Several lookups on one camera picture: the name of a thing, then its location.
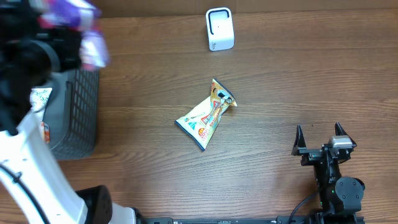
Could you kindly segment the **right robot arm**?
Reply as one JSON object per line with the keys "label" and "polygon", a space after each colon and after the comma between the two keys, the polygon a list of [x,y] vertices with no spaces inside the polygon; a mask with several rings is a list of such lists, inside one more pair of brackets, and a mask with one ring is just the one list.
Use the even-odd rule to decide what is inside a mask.
{"label": "right robot arm", "polygon": [[312,166],[320,196],[321,209],[312,211],[305,223],[359,223],[356,213],[361,210],[365,184],[354,177],[344,177],[340,164],[351,159],[357,146],[340,123],[335,123],[335,135],[319,149],[306,146],[300,125],[292,148],[293,156],[301,157],[302,166]]}

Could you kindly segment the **small orange packet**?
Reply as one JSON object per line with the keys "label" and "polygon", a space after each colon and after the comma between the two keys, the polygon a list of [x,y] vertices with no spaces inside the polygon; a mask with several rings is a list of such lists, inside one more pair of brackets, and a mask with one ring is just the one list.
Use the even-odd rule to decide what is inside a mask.
{"label": "small orange packet", "polygon": [[48,144],[50,142],[50,129],[43,121],[40,123],[40,133],[44,142]]}

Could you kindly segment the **yellow snack bag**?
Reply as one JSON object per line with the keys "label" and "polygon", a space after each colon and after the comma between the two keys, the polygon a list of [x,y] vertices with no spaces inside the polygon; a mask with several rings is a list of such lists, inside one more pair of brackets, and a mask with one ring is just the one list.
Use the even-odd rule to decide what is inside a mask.
{"label": "yellow snack bag", "polygon": [[237,107],[233,94],[217,79],[212,79],[210,96],[174,123],[204,151],[218,127],[222,114]]}

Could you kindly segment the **white bamboo print tube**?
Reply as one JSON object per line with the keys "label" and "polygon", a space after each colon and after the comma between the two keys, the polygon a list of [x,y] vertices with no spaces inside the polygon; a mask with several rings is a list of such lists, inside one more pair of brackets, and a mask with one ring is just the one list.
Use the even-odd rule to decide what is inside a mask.
{"label": "white bamboo print tube", "polygon": [[51,93],[52,88],[33,88],[30,93],[31,110],[39,121],[43,121]]}

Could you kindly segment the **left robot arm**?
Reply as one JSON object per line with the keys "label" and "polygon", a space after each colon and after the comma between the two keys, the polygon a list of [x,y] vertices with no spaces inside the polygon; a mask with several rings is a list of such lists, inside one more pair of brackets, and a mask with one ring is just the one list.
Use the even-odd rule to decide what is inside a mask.
{"label": "left robot arm", "polygon": [[1,2],[1,182],[30,223],[136,223],[99,185],[76,191],[43,140],[30,93],[81,66],[81,28],[48,24],[47,1]]}

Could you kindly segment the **red purple pad pack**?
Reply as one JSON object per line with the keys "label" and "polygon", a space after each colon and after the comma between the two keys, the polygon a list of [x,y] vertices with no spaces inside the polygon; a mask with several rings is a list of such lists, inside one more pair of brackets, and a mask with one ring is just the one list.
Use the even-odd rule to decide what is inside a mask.
{"label": "red purple pad pack", "polygon": [[83,68],[98,70],[109,63],[109,53],[97,19],[101,11],[86,0],[43,0],[36,2],[45,27],[65,26],[81,33],[80,58]]}

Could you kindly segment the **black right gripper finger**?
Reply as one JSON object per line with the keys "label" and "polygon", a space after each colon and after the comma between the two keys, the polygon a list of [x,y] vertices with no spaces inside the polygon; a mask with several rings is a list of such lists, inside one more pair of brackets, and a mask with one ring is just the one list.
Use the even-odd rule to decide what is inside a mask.
{"label": "black right gripper finger", "polygon": [[302,155],[302,151],[306,150],[307,146],[303,136],[301,125],[299,124],[296,129],[296,137],[294,146],[292,148],[292,155]]}
{"label": "black right gripper finger", "polygon": [[335,123],[335,135],[336,136],[347,136],[350,139],[352,145],[356,146],[356,142],[351,138],[350,135],[347,134],[347,132],[343,129],[342,125],[339,122]]}

